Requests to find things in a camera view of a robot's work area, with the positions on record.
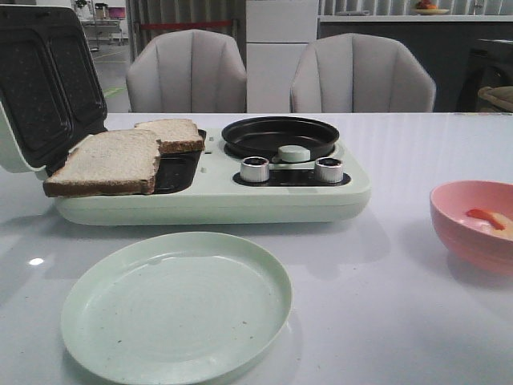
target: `white chair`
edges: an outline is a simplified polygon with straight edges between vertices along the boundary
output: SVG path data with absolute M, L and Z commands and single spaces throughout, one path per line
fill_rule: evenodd
M 133 112 L 244 112 L 246 70 L 232 37 L 171 32 L 130 66 L 127 89 Z
M 436 86 L 402 43 L 340 34 L 310 43 L 291 87 L 292 112 L 431 112 Z

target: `pink bowl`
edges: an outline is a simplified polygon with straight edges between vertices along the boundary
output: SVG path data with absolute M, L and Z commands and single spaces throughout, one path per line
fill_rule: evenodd
M 513 220 L 513 184 L 460 180 L 430 194 L 431 220 L 442 243 L 460 258 L 494 273 L 513 275 L 513 241 L 482 230 L 470 209 L 485 209 Z

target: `frying pan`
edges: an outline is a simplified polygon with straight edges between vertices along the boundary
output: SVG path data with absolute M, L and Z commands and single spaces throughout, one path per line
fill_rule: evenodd
M 234 156 L 262 156 L 273 163 L 316 160 L 333 151 L 338 130 L 329 124 L 292 116 L 239 120 L 221 132 Z

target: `sandwich maker lid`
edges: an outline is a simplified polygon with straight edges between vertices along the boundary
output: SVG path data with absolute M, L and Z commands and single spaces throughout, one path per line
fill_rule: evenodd
M 75 12 L 0 6 L 0 164 L 51 173 L 80 140 L 106 131 L 106 117 Z

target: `toast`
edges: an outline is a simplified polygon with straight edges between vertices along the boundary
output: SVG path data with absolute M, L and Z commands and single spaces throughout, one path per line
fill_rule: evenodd
M 153 120 L 137 123 L 134 129 L 154 132 L 161 141 L 162 154 L 204 150 L 204 139 L 190 119 Z
M 152 194 L 159 138 L 143 130 L 107 131 L 85 139 L 43 182 L 49 197 Z

